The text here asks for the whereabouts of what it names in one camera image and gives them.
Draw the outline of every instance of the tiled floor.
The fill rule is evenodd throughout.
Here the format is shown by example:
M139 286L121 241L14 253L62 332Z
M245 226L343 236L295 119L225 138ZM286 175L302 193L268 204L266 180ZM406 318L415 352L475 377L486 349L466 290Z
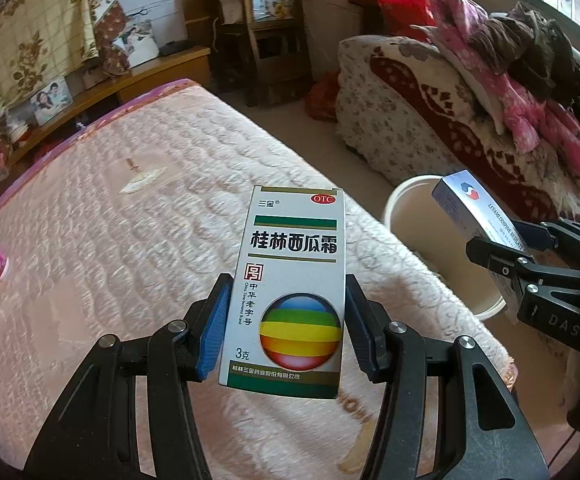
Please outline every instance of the tiled floor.
M301 101L248 108L239 93L224 94L221 98L295 150L375 218L381 218L394 186L345 148L333 123L312 120ZM549 461L571 432L560 408L564 364L548 352L530 327L513 326L503 314L485 324L515 359L519 370L516 382L519 403ZM577 436L555 460L551 472L561 468L578 443Z

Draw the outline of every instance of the wooden cabinet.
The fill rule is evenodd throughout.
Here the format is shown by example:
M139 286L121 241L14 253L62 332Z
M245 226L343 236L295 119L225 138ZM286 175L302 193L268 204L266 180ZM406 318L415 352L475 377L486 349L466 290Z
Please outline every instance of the wooden cabinet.
M119 102L124 104L153 88L178 79L188 78L203 86L208 86L210 83L209 54L208 47L196 46L172 54L172 56L151 59L133 68L128 74L108 79L93 86L77 95L70 106L39 127L25 145L12 152L8 158L8 167L14 166L59 127L113 94L116 94Z

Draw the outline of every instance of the framed photograph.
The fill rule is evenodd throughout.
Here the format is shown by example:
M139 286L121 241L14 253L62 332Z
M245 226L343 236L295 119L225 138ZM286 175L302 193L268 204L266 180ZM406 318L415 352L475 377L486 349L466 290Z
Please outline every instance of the framed photograph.
M159 57L159 47L154 41L150 20L128 22L125 30L112 44L128 54L128 61L132 68Z
M30 104L35 111L39 126L46 124L61 110L72 104L72 96L65 78L59 77L42 88L30 98Z
M294 18L294 0L252 0L254 21Z

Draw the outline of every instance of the bed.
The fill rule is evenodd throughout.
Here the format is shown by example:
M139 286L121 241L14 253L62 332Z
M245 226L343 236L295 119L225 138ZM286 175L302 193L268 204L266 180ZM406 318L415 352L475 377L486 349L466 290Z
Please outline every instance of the bed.
M329 187L297 154L189 80L157 88L52 150L0 198L0 455L24 465L52 404L98 336L150 335L233 272L252 186ZM503 346L452 292L353 200L347 272L423 336L477 339L508 386ZM149 453L138 384L142 470ZM383 388L344 340L339 398L269 397L192 385L215 478L349 478L361 470ZM428 408L435 413L436 397ZM423 465L432 460L426 426Z

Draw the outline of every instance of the pink blanket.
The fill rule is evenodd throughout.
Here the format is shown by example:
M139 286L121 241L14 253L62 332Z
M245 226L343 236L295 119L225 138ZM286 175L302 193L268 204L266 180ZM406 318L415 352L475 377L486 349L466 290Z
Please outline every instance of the pink blanket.
M507 73L496 75L467 41L488 19L485 10L471 0L432 0L436 19L435 40L451 50L486 92L503 106L503 121L512 132L516 150L527 153L539 145L539 135L551 143L566 162L580 189L580 124L554 101L537 102Z

